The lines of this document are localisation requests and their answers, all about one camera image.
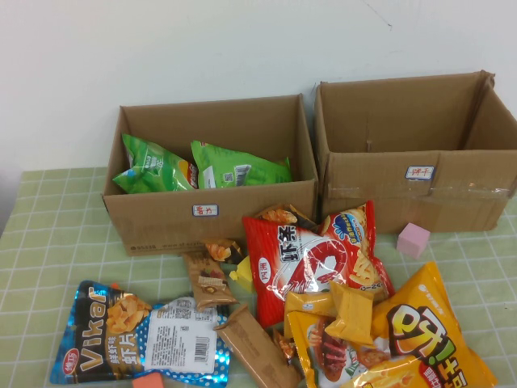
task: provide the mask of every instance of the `red snack bag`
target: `red snack bag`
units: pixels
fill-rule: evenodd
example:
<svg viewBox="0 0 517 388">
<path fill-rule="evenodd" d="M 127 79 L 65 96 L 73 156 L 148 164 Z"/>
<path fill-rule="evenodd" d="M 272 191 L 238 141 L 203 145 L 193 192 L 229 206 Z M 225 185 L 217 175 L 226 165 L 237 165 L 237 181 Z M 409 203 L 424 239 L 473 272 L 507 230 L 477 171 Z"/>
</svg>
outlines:
<svg viewBox="0 0 517 388">
<path fill-rule="evenodd" d="M 319 234 L 342 241 L 351 252 L 345 274 L 348 286 L 373 292 L 376 302 L 395 293 L 384 266 L 373 254 L 376 231 L 371 200 L 356 209 L 329 215 Z"/>
<path fill-rule="evenodd" d="M 294 225 L 251 217 L 242 219 L 257 290 L 257 320 L 263 327 L 284 320 L 289 291 L 330 289 L 331 280 L 345 283 L 347 242 L 319 236 Z"/>
</svg>

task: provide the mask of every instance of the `green chip bag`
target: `green chip bag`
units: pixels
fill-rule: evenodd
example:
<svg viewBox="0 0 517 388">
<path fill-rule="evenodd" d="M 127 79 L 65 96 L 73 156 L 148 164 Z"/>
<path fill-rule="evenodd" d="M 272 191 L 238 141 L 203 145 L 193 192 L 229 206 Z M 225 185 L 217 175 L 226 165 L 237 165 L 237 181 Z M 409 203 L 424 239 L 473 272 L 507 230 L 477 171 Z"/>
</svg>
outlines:
<svg viewBox="0 0 517 388">
<path fill-rule="evenodd" d="M 245 152 L 226 150 L 200 141 L 191 143 L 200 170 L 200 188 L 234 188 L 292 182 L 289 159 L 273 163 Z"/>
<path fill-rule="evenodd" d="M 122 135 L 130 169 L 113 181 L 127 193 L 177 192 L 197 188 L 197 168 L 158 144 Z"/>
</svg>

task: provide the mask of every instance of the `white wall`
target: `white wall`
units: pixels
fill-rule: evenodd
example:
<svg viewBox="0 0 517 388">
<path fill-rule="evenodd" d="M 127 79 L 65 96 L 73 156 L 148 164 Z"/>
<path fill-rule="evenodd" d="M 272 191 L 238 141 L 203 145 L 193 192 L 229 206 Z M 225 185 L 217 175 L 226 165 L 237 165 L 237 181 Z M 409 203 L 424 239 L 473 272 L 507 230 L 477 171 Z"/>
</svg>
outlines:
<svg viewBox="0 0 517 388">
<path fill-rule="evenodd" d="M 1 0 L 0 196 L 21 170 L 106 165 L 119 105 L 310 106 L 321 80 L 482 68 L 517 113 L 515 15 L 515 0 Z"/>
</svg>

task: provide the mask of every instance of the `nutrition label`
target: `nutrition label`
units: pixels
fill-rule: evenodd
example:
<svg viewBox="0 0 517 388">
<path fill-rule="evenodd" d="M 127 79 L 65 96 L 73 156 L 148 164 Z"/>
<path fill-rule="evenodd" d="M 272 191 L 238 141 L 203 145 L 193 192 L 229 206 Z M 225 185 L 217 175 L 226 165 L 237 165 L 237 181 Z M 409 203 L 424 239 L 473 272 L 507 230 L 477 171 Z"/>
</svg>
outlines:
<svg viewBox="0 0 517 388">
<path fill-rule="evenodd" d="M 216 355 L 216 308 L 200 313 L 192 297 L 154 310 L 149 323 L 145 369 L 212 373 Z"/>
</svg>

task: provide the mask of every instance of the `green tiled tablecloth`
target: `green tiled tablecloth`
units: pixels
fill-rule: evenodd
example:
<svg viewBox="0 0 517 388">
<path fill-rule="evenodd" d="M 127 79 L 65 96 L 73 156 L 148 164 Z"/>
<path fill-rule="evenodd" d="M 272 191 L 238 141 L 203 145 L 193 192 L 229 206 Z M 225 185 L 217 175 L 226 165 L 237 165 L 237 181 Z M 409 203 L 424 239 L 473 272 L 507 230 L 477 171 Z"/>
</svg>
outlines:
<svg viewBox="0 0 517 388">
<path fill-rule="evenodd" d="M 126 256 L 99 194 L 105 173 L 104 168 L 23 173 L 0 239 L 0 386 L 51 386 L 49 371 L 81 280 L 116 282 L 150 303 L 190 290 L 178 256 Z M 423 262 L 438 263 L 467 343 L 500 386 L 517 386 L 516 230 L 514 199 L 496 230 L 433 234 L 419 261 L 395 250 L 396 236 L 379 236 L 376 247 L 396 288 Z M 254 309 L 254 296 L 231 281 L 230 286 Z M 229 388 L 255 386 L 236 360 L 230 366 Z M 166 386 L 183 384 L 166 381 Z"/>
</svg>

